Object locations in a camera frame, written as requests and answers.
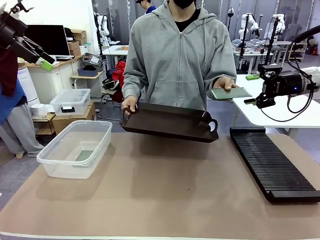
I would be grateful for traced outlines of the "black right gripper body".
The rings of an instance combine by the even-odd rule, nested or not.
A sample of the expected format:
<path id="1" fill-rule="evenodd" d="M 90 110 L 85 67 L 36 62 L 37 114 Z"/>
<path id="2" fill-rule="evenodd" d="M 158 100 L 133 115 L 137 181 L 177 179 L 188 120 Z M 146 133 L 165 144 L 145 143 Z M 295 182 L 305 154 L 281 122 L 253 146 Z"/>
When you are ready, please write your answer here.
<path id="1" fill-rule="evenodd" d="M 303 93 L 303 78 L 298 72 L 281 72 L 261 75 L 262 92 L 267 97 L 299 95 Z"/>

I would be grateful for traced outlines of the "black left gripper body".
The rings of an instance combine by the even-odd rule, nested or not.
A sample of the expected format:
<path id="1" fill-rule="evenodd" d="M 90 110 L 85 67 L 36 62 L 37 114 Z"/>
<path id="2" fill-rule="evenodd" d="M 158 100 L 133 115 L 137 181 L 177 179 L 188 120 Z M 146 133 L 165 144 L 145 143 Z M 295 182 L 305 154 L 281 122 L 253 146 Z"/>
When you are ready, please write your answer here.
<path id="1" fill-rule="evenodd" d="M 0 47 L 4 50 L 27 50 L 24 34 L 28 26 L 20 20 L 20 9 L 3 11 L 0 15 Z"/>

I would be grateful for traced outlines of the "person's right hand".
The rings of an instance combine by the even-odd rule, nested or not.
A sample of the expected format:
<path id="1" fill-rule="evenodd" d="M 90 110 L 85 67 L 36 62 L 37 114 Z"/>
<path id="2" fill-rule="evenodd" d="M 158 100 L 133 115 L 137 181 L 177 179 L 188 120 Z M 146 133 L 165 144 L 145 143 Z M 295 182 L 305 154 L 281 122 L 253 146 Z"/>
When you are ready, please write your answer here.
<path id="1" fill-rule="evenodd" d="M 126 97 L 121 104 L 121 109 L 123 113 L 127 116 L 129 116 L 132 113 L 135 113 L 138 109 L 137 103 L 138 103 L 137 97 L 133 95 Z"/>

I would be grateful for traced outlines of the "person's left hand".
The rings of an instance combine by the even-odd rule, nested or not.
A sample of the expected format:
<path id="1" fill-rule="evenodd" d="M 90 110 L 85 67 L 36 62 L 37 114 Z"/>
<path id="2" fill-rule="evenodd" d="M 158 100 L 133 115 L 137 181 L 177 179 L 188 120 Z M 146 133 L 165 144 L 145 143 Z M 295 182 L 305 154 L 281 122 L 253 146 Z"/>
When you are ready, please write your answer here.
<path id="1" fill-rule="evenodd" d="M 230 91 L 231 89 L 237 87 L 238 86 L 235 84 L 233 79 L 225 76 L 218 78 L 213 84 L 213 89 L 224 89 L 226 91 Z"/>

